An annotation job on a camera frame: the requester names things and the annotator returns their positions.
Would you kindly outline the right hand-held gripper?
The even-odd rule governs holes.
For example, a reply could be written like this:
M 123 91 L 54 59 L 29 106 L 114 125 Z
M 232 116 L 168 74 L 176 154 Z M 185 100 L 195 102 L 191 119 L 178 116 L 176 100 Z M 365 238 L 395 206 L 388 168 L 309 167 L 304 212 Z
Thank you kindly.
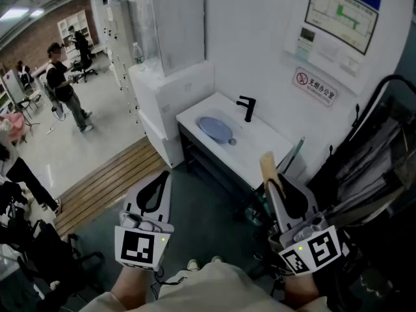
M 276 224 L 268 231 L 277 267 L 284 276 L 314 273 L 341 255 L 334 226 L 330 226 L 312 191 L 301 181 L 278 174 L 281 187 L 272 179 L 265 192 L 270 216 Z

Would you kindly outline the yellow sponge brush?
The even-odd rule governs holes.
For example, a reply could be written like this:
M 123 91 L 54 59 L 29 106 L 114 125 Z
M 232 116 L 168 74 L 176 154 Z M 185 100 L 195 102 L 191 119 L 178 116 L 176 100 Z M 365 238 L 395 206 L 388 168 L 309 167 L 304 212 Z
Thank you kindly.
M 274 160 L 274 154 L 272 151 L 265 152 L 260 160 L 260 167 L 261 167 L 261 173 L 263 176 L 263 184 L 264 188 L 267 189 L 268 182 L 271 181 L 273 184 L 275 184 L 276 188 L 280 191 L 281 197 L 283 199 L 286 198 L 286 193 L 283 188 L 283 184 L 281 183 L 277 171 L 276 171 L 276 164 Z

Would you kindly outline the big blue plate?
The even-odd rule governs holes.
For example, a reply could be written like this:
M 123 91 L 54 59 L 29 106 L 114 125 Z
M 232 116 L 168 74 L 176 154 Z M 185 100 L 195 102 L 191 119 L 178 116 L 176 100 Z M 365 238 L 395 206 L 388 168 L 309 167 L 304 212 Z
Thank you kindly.
M 199 119 L 199 128 L 219 144 L 228 143 L 233 138 L 233 132 L 224 122 L 209 116 Z

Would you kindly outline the dark sink cabinet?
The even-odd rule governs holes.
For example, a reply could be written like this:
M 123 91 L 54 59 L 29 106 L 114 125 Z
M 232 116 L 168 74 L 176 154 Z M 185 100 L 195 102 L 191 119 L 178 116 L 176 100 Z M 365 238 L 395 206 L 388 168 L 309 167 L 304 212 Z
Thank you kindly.
M 210 186 L 222 189 L 236 207 L 263 195 L 265 190 L 262 185 L 257 188 L 251 187 L 185 126 L 178 123 L 178 128 L 188 171 L 195 171 Z

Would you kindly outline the black folding cart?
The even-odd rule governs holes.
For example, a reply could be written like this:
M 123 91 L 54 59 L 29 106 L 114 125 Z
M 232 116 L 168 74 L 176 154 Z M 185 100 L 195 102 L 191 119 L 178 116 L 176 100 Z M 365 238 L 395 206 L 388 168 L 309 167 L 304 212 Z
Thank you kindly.
M 333 312 L 416 312 L 416 107 L 389 87 L 416 101 L 416 83 L 384 77 L 309 182 L 341 247 L 315 274 Z

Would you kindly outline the black faucet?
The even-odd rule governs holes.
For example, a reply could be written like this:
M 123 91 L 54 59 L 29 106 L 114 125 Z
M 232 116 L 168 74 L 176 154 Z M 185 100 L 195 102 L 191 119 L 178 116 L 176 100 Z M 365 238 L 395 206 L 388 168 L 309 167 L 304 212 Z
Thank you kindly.
M 244 121 L 251 122 L 254 113 L 254 107 L 256 104 L 256 99 L 252 97 L 239 96 L 239 100 L 236 102 L 236 104 L 238 106 L 246 108 L 246 116 L 244 118 Z

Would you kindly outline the person's beige clothing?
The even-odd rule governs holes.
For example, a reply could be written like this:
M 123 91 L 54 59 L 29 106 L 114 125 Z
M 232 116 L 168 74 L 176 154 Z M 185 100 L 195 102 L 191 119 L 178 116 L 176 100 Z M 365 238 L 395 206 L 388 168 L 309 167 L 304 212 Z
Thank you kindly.
M 332 312 L 327 298 L 320 297 L 292 309 L 273 299 L 239 267 L 209 262 L 199 271 L 180 270 L 163 285 L 159 297 L 127 310 L 111 291 L 94 298 L 80 312 Z

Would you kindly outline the black equipment pile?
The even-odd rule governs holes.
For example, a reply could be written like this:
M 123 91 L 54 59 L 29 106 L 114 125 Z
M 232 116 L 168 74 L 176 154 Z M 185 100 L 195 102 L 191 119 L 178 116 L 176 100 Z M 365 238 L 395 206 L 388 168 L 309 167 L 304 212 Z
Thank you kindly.
M 102 293 L 102 288 L 87 278 L 82 265 L 93 257 L 104 259 L 103 254 L 82 256 L 72 244 L 78 240 L 76 234 L 70 233 L 64 241 L 52 224 L 42 219 L 32 226 L 17 203 L 27 203 L 21 187 L 9 181 L 0 183 L 0 244 L 20 254 L 17 264 L 40 297 L 36 312 L 59 312 L 69 297 L 79 296 L 87 287 Z

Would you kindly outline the black office chair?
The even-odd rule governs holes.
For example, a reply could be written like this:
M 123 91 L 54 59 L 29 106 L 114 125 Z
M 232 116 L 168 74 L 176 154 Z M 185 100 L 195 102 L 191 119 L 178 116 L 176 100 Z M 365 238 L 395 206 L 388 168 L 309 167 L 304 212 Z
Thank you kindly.
M 71 62 L 71 82 L 78 83 L 79 79 L 84 79 L 86 82 L 86 76 L 88 74 L 98 75 L 97 71 L 92 68 L 92 59 L 86 60 L 74 60 Z

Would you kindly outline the white lockers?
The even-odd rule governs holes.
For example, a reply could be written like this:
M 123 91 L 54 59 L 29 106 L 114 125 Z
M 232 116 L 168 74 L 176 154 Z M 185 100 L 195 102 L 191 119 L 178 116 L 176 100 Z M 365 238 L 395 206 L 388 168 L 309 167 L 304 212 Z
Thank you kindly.
M 120 92 L 127 101 L 127 111 L 140 125 L 139 104 L 129 76 L 129 68 L 134 65 L 133 28 L 127 0 L 112 0 L 107 5 L 108 16 L 108 57 Z

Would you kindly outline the frosted panel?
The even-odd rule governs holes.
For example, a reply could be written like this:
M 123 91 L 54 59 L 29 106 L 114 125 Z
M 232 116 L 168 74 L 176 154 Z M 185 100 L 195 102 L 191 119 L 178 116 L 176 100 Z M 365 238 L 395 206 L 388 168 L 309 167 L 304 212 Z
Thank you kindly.
M 205 60 L 204 0 L 153 0 L 165 76 Z

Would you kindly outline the white standing board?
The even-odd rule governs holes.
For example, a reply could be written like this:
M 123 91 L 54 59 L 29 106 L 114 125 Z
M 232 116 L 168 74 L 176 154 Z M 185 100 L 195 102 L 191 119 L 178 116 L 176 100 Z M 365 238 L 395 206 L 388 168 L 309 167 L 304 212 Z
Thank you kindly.
M 25 96 L 23 94 L 23 85 L 17 71 L 9 70 L 3 77 L 3 80 L 13 101 L 15 103 L 22 102 L 25 99 Z

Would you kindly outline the white bookshelf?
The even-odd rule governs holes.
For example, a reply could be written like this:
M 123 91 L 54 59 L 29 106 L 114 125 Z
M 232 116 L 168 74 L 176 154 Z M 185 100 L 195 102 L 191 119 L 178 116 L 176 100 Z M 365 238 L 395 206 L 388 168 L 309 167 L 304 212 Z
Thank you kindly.
M 75 48 L 75 44 L 72 41 L 72 35 L 69 32 L 69 27 L 71 26 L 74 27 L 75 31 L 79 31 L 86 38 L 89 48 L 94 46 L 84 10 L 60 20 L 57 23 L 57 27 L 68 60 L 79 57 L 79 50 Z

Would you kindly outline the teal handled cleaning tool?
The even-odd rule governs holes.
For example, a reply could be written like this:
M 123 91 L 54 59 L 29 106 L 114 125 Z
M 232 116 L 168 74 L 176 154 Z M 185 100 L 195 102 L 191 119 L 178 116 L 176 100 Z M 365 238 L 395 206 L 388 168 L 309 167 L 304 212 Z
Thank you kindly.
M 303 136 L 300 141 L 297 143 L 296 147 L 294 148 L 291 156 L 289 157 L 289 160 L 287 161 L 286 165 L 283 167 L 283 170 L 281 171 L 281 174 L 286 174 L 288 169 L 290 168 L 291 164 L 293 163 L 293 161 L 295 160 L 296 156 L 298 155 L 298 153 L 300 152 L 303 144 L 305 141 L 305 137 Z

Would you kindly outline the white wall control panel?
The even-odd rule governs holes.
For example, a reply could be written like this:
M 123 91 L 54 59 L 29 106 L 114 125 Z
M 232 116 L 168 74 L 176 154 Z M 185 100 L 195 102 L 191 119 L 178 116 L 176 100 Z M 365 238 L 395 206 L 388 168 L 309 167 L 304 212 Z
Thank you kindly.
M 316 32 L 302 27 L 296 43 L 295 55 L 304 61 L 308 61 L 313 52 Z

